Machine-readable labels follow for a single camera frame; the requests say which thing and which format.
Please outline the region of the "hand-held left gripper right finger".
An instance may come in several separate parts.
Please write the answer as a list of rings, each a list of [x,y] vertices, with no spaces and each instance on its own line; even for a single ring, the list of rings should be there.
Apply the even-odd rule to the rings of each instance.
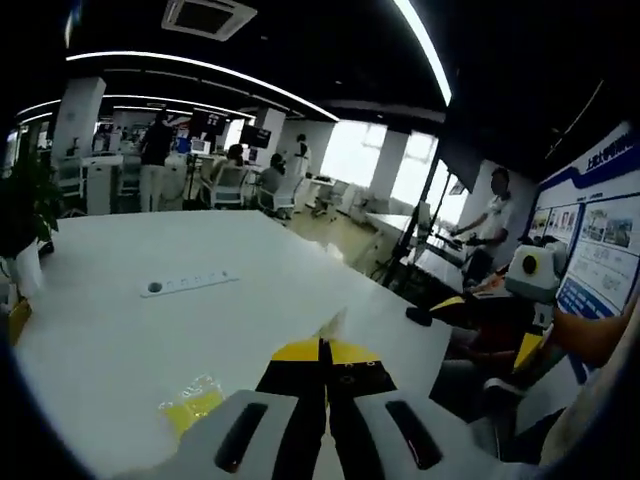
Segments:
[[[319,340],[329,425],[347,479],[500,479],[462,420],[400,389],[364,347]]]

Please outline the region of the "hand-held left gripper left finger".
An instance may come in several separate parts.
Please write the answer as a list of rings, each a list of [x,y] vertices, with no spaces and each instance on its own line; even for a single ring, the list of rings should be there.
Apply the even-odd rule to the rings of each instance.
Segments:
[[[311,479],[326,426],[329,342],[276,351],[253,390],[239,390],[182,435],[160,464],[119,479]]]

